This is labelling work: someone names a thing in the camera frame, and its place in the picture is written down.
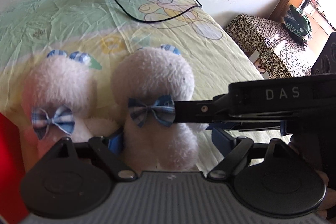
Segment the plush ear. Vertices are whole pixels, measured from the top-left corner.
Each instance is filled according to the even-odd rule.
[[[51,57],[51,56],[67,56],[68,53],[65,50],[60,50],[60,49],[53,49],[51,52],[48,53],[47,58]]]
[[[75,51],[69,55],[69,59],[82,63],[86,66],[91,65],[91,57],[85,52]]]
[[[179,49],[178,49],[178,48],[175,48],[175,47],[172,46],[172,45],[163,44],[163,45],[161,45],[160,48],[161,48],[161,49],[164,49],[164,50],[167,50],[167,51],[171,51],[171,52],[175,53],[176,55],[181,55],[181,52],[179,51]]]

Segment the bed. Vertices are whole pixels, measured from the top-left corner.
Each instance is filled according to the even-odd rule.
[[[194,5],[194,0],[119,0],[140,19],[160,20]],[[236,43],[200,8],[159,24],[137,23],[113,0],[29,0],[0,15],[0,111],[23,130],[28,124],[21,109],[22,82],[29,70],[52,49],[84,51],[93,57],[98,82],[96,116],[107,117],[114,103],[110,75],[117,64],[140,47],[172,44],[191,64],[194,100],[209,100],[227,92],[229,83],[263,77]],[[246,133],[257,142],[280,137],[278,131]],[[207,172],[221,154],[211,132],[198,135],[197,169]],[[21,136],[26,170],[37,161],[36,149]]]

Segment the white plush toy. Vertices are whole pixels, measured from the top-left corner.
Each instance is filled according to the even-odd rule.
[[[28,74],[22,107],[32,125],[24,131],[28,143],[37,145],[42,157],[59,139],[87,142],[93,136],[109,136],[115,122],[89,118],[96,107],[97,85],[89,69],[87,53],[51,51]]]
[[[137,50],[118,65],[111,83],[117,103],[111,114],[124,123],[125,163],[138,173],[193,167],[197,137],[189,125],[172,123],[173,101],[191,100],[194,92],[193,71],[179,51],[169,45]]]

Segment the red object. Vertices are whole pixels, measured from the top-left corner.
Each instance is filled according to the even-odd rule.
[[[24,175],[19,129],[0,113],[0,215],[9,224],[28,215],[20,196]]]

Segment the human hand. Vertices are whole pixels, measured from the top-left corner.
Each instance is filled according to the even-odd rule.
[[[288,146],[290,148],[292,148],[297,154],[299,154],[299,151],[295,148],[295,146],[292,143],[289,143]],[[327,176],[326,173],[315,170],[318,175],[321,177],[321,179],[323,180],[325,186],[328,186],[329,183],[329,178]],[[317,214],[322,217],[322,218],[327,218],[327,209],[332,208],[333,206],[336,205],[336,191],[334,189],[331,188],[327,188],[327,191],[325,193],[325,196],[322,200],[322,203],[320,204],[318,210],[317,210]],[[336,217],[333,219],[329,220],[331,223],[336,223]]]

